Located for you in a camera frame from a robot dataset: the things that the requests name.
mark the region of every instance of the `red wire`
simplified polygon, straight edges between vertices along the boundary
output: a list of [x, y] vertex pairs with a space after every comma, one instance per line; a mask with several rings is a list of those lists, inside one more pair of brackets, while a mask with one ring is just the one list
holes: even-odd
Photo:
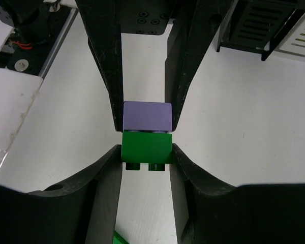
[[21, 49], [24, 49], [24, 50], [31, 50], [33, 48], [32, 46], [30, 46], [31, 43], [23, 44], [23, 43], [20, 43], [19, 41], [17, 41], [17, 42], [12, 41], [12, 40], [9, 40], [9, 41], [13, 44], [18, 45]]

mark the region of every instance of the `purple block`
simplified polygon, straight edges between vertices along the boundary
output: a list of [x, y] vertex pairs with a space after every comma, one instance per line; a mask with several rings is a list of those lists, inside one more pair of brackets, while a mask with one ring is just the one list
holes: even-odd
[[124, 102], [124, 131], [172, 131], [170, 103]]

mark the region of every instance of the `green lego brick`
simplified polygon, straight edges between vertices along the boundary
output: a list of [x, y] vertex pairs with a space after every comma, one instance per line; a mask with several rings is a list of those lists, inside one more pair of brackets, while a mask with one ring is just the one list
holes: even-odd
[[122, 136], [122, 161], [126, 163], [170, 164], [172, 135], [128, 132]]
[[114, 231], [113, 244], [129, 244], [119, 233]]

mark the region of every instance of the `white table surface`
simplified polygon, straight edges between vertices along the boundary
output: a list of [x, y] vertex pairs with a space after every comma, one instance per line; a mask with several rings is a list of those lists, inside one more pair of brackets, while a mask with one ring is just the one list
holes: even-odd
[[[123, 35], [125, 99], [163, 102], [166, 40]], [[305, 182], [305, 63], [210, 46], [173, 141], [234, 185]], [[71, 27], [0, 170], [0, 184], [42, 190], [100, 158], [114, 131], [108, 94], [80, 16]], [[176, 243], [166, 172], [123, 172], [116, 230], [130, 244]]]

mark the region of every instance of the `green plastic piece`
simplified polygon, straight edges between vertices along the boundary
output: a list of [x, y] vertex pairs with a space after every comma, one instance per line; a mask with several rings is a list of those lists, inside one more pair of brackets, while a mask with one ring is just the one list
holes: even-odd
[[165, 164], [149, 164], [149, 171], [165, 171]]
[[140, 164], [126, 163], [126, 170], [140, 170]]
[[113, 244], [129, 244], [119, 233], [114, 231]]
[[170, 164], [172, 135], [128, 132], [122, 136], [122, 161], [126, 163]]

